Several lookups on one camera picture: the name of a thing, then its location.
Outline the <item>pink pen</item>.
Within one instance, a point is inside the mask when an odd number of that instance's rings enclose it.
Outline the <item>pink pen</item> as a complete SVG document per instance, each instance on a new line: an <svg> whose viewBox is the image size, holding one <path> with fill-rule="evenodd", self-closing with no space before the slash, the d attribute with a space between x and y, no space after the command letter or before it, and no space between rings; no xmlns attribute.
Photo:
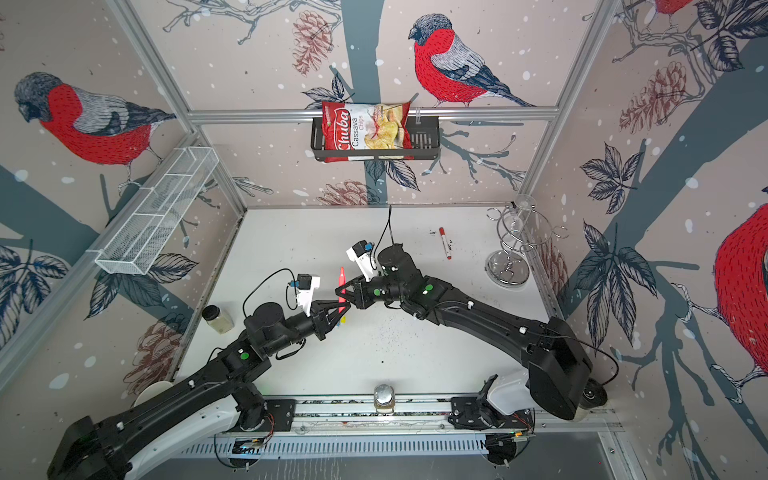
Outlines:
<svg viewBox="0 0 768 480"><path fill-rule="evenodd" d="M339 271L339 278L338 278L338 287L339 287L339 288L340 288L340 287L342 288L342 289L340 290L342 293L344 293L344 292L345 292L345 289L342 287L342 286L343 286L343 285L345 285L345 284L346 284L346 274L345 274L345 269L344 269L344 267L340 267L340 271ZM341 296L339 296L339 297L338 297L338 301L339 301L339 303L345 303L345 302L346 302L346 300L345 300L343 297L341 297ZM342 313L342 314L343 314L343 313L344 313L344 311L345 311L345 310L344 310L344 308L345 308L345 307L343 307L343 306L342 306L342 307L338 308L338 311L339 311L340 313Z"/></svg>

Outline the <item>white marker pen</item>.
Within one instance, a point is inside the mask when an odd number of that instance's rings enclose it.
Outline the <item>white marker pen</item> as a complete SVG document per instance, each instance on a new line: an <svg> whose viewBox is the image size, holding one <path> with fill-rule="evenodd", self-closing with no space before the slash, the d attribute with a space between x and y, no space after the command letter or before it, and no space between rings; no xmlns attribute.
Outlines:
<svg viewBox="0 0 768 480"><path fill-rule="evenodd" d="M445 257L447 260L452 260L452 250L451 246L449 244L449 241L447 239L447 236L444 233L440 233L440 239L442 242L443 250L445 253Z"/></svg>

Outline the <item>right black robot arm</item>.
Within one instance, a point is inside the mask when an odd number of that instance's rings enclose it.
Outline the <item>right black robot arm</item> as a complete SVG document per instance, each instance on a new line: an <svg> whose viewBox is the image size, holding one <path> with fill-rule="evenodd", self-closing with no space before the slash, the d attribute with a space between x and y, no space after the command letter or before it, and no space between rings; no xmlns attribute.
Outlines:
<svg viewBox="0 0 768 480"><path fill-rule="evenodd" d="M482 303L442 279L423 275L400 244L382 250L377 260L365 241L346 254L362 274L337 293L356 308L397 302L406 314L467 333L522 367L508 378L490 377L479 393L481 405L505 416L538 407L562 420L577 417L592 362L564 321L527 319Z"/></svg>

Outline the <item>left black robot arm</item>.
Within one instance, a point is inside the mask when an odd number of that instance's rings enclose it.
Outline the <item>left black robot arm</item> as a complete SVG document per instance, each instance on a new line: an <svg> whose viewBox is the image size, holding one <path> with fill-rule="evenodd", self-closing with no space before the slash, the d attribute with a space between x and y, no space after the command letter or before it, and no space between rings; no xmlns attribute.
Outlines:
<svg viewBox="0 0 768 480"><path fill-rule="evenodd" d="M238 422L257 428L266 418L255 380L276 354L311 335L324 339L349 304L314 301L286 317L274 302L244 321L236 340L198 371L165 391L100 422L71 424L48 466L50 479L139 479L202 439Z"/></svg>

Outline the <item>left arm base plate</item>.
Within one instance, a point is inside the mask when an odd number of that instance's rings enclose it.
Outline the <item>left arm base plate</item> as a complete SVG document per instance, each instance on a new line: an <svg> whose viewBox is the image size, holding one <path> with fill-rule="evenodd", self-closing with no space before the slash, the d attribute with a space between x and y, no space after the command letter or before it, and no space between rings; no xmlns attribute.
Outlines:
<svg viewBox="0 0 768 480"><path fill-rule="evenodd" d="M297 401L289 398L267 398L261 409L247 412L227 433L289 432L292 429Z"/></svg>

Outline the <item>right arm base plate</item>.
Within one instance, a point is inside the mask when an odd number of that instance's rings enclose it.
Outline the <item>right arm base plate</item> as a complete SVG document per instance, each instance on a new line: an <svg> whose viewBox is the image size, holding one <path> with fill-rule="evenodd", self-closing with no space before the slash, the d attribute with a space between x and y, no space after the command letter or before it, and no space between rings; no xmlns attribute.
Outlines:
<svg viewBox="0 0 768 480"><path fill-rule="evenodd" d="M478 397L452 397L447 418L449 424L459 430L481 431L488 429L532 430L535 411L523 409L512 414L502 414L486 400Z"/></svg>

